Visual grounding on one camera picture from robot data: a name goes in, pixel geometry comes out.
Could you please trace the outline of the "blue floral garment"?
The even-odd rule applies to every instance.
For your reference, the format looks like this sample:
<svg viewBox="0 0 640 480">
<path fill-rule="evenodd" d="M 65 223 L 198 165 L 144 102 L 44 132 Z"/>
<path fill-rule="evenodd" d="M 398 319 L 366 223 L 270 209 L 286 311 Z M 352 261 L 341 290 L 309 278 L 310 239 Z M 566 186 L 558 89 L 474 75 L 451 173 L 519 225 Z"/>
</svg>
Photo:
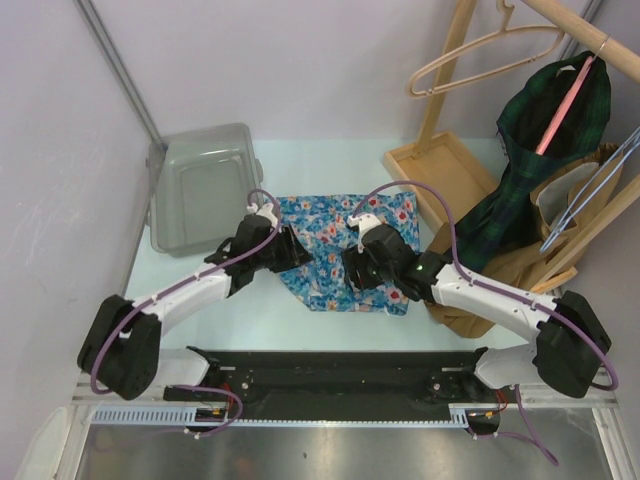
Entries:
<svg viewBox="0 0 640 480">
<path fill-rule="evenodd" d="M 406 314 L 409 299 L 358 252 L 348 217 L 365 197 L 357 194 L 278 199 L 285 224 L 312 260 L 283 272 L 285 287 L 312 311 Z"/>
</svg>

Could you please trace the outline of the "dark green garment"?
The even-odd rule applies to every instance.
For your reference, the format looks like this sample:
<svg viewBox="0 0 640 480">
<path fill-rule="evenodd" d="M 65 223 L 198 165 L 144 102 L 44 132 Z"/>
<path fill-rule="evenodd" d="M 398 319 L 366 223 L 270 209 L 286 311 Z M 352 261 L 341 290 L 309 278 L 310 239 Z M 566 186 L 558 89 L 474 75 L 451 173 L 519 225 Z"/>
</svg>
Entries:
<svg viewBox="0 0 640 480">
<path fill-rule="evenodd" d="M 496 121 L 508 159 L 496 190 L 456 224 L 459 260 L 482 271 L 503 247 L 533 242 L 529 195 L 562 167 L 599 146 L 610 119 L 611 83 L 606 63 L 596 58 L 569 111 L 542 154 L 536 149 L 585 61 L 593 54 L 550 63 L 525 83 Z"/>
</svg>

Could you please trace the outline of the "light blue wire hanger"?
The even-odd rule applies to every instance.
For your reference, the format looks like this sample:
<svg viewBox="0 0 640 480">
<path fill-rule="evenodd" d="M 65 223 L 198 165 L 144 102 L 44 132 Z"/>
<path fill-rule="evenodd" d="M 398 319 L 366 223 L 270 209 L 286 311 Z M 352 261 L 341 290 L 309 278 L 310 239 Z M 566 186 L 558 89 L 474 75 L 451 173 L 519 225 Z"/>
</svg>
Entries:
<svg viewBox="0 0 640 480">
<path fill-rule="evenodd" d="M 629 137 L 609 156 L 596 170 L 595 174 L 579 190 L 577 196 L 567 205 L 556 225 L 551 229 L 549 237 L 542 243 L 540 252 L 546 252 L 555 240 L 568 227 L 569 223 L 588 205 L 596 194 L 618 173 L 629 157 L 639 148 L 639 131 L 637 127 Z"/>
</svg>

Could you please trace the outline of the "pink plastic hanger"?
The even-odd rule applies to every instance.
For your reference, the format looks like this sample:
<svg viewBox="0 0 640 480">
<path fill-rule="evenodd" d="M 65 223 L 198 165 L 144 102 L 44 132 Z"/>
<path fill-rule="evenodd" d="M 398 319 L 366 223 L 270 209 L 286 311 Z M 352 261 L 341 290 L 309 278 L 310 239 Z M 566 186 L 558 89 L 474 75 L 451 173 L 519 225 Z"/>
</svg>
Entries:
<svg viewBox="0 0 640 480">
<path fill-rule="evenodd" d="M 577 74 L 574 82 L 568 89 L 564 98 L 560 102 L 556 112 L 554 113 L 549 125 L 547 126 L 545 132 L 543 133 L 540 142 L 538 143 L 535 153 L 538 155 L 543 155 L 551 144 L 554 136 L 556 135 L 558 129 L 560 128 L 562 122 L 564 121 L 566 115 L 568 114 L 573 102 L 575 101 L 588 73 L 591 69 L 592 64 L 595 61 L 594 56 L 589 56 L 585 59 L 583 66 L 581 67 L 579 73 Z"/>
</svg>

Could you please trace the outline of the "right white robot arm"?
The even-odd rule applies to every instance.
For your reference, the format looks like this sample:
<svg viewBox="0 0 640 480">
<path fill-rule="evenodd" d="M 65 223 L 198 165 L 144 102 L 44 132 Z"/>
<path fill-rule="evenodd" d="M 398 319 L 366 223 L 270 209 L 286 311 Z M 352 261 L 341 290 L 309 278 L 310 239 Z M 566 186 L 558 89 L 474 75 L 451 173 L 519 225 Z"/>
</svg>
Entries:
<svg viewBox="0 0 640 480">
<path fill-rule="evenodd" d="M 383 284 L 408 299 L 453 307 L 487 319 L 524 344 L 482 349 L 461 376 L 463 393 L 484 401 L 497 389 L 540 380 L 580 399 L 594 387 L 611 340 L 588 301 L 567 291 L 535 294 L 489 279 L 431 250 L 415 252 L 394 227 L 370 214 L 351 216 L 357 242 L 342 253 L 345 282 L 355 291 Z"/>
</svg>

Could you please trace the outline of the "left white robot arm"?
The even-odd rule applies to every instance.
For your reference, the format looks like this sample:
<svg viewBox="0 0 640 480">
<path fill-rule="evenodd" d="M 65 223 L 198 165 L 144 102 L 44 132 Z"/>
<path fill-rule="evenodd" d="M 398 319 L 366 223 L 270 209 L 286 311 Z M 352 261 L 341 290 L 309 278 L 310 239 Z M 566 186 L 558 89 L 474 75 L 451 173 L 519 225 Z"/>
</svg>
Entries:
<svg viewBox="0 0 640 480">
<path fill-rule="evenodd" d="M 133 400 L 152 386 L 187 387 L 197 398 L 210 399 L 221 387 L 214 360 L 195 347 L 164 349 L 162 337 L 203 308 L 236 294 L 256 272 L 287 272 L 311 259 L 291 226 L 249 214 L 191 275 L 146 298 L 111 295 L 103 300 L 77 365 L 97 394 Z"/>
</svg>

